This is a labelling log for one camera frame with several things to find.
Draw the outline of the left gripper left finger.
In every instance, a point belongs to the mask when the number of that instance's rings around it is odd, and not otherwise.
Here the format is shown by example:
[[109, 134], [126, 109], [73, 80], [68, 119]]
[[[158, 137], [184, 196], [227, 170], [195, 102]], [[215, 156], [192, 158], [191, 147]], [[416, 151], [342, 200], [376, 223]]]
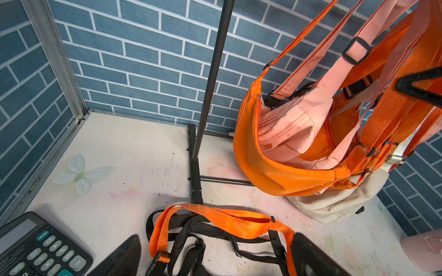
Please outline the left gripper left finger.
[[130, 236], [88, 276], [135, 276], [139, 267], [141, 249], [139, 236], [137, 234]]

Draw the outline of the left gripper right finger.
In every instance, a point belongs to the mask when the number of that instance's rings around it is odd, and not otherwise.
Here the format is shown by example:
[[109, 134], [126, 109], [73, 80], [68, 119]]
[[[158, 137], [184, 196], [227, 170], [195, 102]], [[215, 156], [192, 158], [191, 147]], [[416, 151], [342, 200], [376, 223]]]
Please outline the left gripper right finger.
[[298, 276], [351, 276], [302, 233], [294, 235], [291, 254]]

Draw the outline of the pink sling bag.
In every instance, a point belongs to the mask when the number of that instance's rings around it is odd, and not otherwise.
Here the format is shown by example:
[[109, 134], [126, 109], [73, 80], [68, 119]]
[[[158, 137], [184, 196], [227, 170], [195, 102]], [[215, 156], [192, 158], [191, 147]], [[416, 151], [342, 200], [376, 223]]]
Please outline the pink sling bag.
[[344, 112], [340, 109], [332, 115], [329, 113], [333, 97], [351, 70], [369, 55], [373, 40], [414, 4], [415, 1], [384, 1], [313, 88], [304, 95], [296, 95], [281, 107], [263, 105], [258, 143], [265, 157], [278, 164], [307, 170], [333, 169], [343, 160], [361, 126], [359, 111], [351, 129], [342, 131], [342, 138], [331, 152], [327, 152], [326, 144], [321, 143], [318, 146], [321, 157], [309, 160], [302, 159], [301, 155], [314, 144], [324, 123]]

